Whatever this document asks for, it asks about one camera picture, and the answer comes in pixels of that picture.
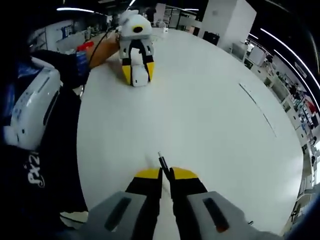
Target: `cable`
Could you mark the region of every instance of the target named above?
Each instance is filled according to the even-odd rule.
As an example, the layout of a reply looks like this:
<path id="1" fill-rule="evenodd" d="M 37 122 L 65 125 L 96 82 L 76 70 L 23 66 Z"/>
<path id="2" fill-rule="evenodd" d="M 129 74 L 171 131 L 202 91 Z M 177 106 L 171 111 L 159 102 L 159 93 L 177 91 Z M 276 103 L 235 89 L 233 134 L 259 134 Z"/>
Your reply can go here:
<path id="1" fill-rule="evenodd" d="M 93 50 L 92 55 L 91 55 L 91 57 L 90 57 L 88 66 L 90 66 L 91 61 L 92 61 L 92 58 L 93 58 L 93 56 L 95 55 L 96 50 L 97 50 L 97 48 L 99 47 L 99 45 L 101 44 L 102 40 L 107 36 L 107 34 L 108 34 L 111 30 L 113 30 L 113 27 L 110 27 L 110 28 L 108 28 L 108 29 L 106 30 L 106 32 L 105 32 L 105 34 L 103 35 L 103 37 L 100 39 L 100 41 L 98 42 L 98 44 L 95 46 L 95 49 Z"/>
<path id="2" fill-rule="evenodd" d="M 166 178 L 168 179 L 168 181 L 171 183 L 172 182 L 172 176 L 170 174 L 170 170 L 168 168 L 168 165 L 166 163 L 166 160 L 165 158 L 161 155 L 161 152 L 158 152 L 158 155 L 159 155 L 159 162 L 160 162 L 160 165 L 161 165 L 161 168 L 164 172 L 164 175 L 166 176 Z"/>
<path id="3" fill-rule="evenodd" d="M 45 46 L 48 50 L 48 41 L 47 41 L 47 27 L 44 28 L 44 37 L 45 37 Z"/>
<path id="4" fill-rule="evenodd" d="M 67 216 L 63 216 L 61 213 L 60 213 L 60 217 L 62 217 L 62 218 L 64 218 L 64 219 L 68 219 L 68 220 L 70 220 L 70 221 L 72 221 L 72 222 L 75 222 L 75 223 L 78 223 L 78 224 L 85 224 L 85 223 L 86 223 L 86 222 L 84 222 L 84 221 L 77 221 L 77 220 L 74 220 L 74 219 L 69 218 L 69 217 L 67 217 Z"/>

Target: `white table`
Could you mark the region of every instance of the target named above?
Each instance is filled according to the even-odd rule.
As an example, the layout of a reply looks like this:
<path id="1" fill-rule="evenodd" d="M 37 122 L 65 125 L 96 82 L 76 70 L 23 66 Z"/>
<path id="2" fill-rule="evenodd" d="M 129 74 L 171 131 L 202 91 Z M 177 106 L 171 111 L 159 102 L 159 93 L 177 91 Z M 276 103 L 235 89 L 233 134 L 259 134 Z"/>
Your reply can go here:
<path id="1" fill-rule="evenodd" d="M 89 76 L 77 135 L 88 208 L 125 191 L 137 171 L 160 166 L 161 151 L 169 166 L 195 172 L 256 228 L 280 233 L 303 169 L 299 140 L 282 106 L 220 48 L 183 31 L 154 32 L 161 37 L 153 37 L 155 70 L 148 86 L 125 85 L 117 55 Z M 154 239 L 179 239 L 169 184 L 163 185 Z"/>

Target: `round table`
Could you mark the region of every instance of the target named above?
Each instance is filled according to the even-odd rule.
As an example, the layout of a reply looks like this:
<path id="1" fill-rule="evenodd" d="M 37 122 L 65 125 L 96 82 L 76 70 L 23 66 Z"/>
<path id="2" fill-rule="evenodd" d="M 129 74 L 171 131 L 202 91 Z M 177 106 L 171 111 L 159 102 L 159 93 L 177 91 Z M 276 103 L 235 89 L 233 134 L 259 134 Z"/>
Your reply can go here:
<path id="1" fill-rule="evenodd" d="M 118 54 L 90 73 L 77 133 L 89 209 L 125 191 L 136 172 L 195 172 L 208 191 L 241 208 L 259 230 L 279 234 L 300 188 L 303 153 L 282 106 L 249 69 L 190 33 L 153 30 L 155 69 L 144 87 L 125 84 Z M 163 181 L 154 239 L 179 239 Z"/>

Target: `white wall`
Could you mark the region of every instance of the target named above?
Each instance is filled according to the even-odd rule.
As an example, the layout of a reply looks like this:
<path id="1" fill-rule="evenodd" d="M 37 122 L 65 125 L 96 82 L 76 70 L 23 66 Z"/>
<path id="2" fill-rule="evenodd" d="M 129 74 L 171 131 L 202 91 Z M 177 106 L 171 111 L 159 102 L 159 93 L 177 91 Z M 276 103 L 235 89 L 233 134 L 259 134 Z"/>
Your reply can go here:
<path id="1" fill-rule="evenodd" d="M 209 0 L 202 20 L 198 37 L 205 31 L 223 36 L 228 28 L 237 0 Z"/>
<path id="2" fill-rule="evenodd" d="M 46 43 L 48 50 L 57 52 L 57 41 L 63 37 L 61 28 L 72 25 L 72 20 L 60 21 L 49 26 L 46 26 Z"/>
<path id="3" fill-rule="evenodd" d="M 248 38 L 257 12 L 245 0 L 237 0 L 227 30 L 218 47 L 228 51 L 233 43 L 244 43 Z"/>
<path id="4" fill-rule="evenodd" d="M 166 4 L 157 3 L 155 10 L 156 10 L 156 13 L 154 14 L 154 21 L 157 22 L 159 19 L 163 21 L 165 11 L 166 11 Z"/>

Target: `red object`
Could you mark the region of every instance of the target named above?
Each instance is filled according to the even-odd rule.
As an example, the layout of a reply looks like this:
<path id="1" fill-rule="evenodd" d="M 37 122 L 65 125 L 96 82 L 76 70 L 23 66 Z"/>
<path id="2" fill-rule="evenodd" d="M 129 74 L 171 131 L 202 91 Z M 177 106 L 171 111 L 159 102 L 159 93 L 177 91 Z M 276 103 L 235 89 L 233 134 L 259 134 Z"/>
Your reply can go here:
<path id="1" fill-rule="evenodd" d="M 310 102 L 310 101 L 308 101 L 308 100 L 305 100 L 305 101 L 306 101 L 306 104 L 308 105 L 308 107 L 309 107 L 309 109 L 310 109 L 310 112 L 311 112 L 312 114 L 317 111 L 315 105 L 314 105 L 312 102 Z"/>
<path id="2" fill-rule="evenodd" d="M 77 52 L 80 52 L 80 51 L 86 51 L 88 48 L 92 47 L 94 45 L 94 42 L 93 41 L 88 41 L 80 46 L 78 46 L 76 48 L 76 51 Z"/>

